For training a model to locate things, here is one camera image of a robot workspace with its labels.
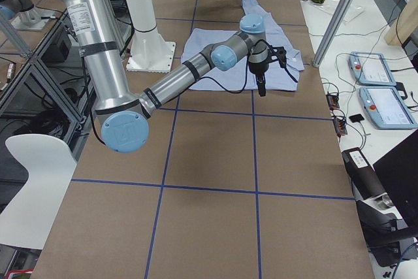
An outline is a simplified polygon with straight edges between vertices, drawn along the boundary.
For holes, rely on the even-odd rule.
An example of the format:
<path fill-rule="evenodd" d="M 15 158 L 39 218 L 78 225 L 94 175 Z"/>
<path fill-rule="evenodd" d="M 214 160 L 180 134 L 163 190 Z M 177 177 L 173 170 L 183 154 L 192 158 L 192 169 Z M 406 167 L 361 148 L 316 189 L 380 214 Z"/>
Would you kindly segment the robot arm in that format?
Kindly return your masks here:
<path fill-rule="evenodd" d="M 266 61 L 265 23 L 259 14 L 245 15 L 239 30 L 226 41 L 209 44 L 173 67 L 176 45 L 158 32 L 152 0 L 126 0 L 134 28 L 128 61 L 120 54 L 108 0 L 61 1 L 98 97 L 95 113 L 101 138 L 119 153 L 144 146 L 152 113 L 212 69 L 228 71 L 245 57 L 253 64 Z"/>

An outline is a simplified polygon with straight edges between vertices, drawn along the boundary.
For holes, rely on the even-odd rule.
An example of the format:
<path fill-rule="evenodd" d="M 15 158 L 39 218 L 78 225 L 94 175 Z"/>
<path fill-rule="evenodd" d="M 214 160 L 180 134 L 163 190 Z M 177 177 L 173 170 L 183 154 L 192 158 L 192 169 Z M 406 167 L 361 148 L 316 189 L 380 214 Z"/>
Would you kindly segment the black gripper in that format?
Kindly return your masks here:
<path fill-rule="evenodd" d="M 249 71 L 255 75 L 258 93 L 261 97 L 266 95 L 266 79 L 265 73 L 268 70 L 268 63 L 263 61 L 260 63 L 249 62 Z"/>

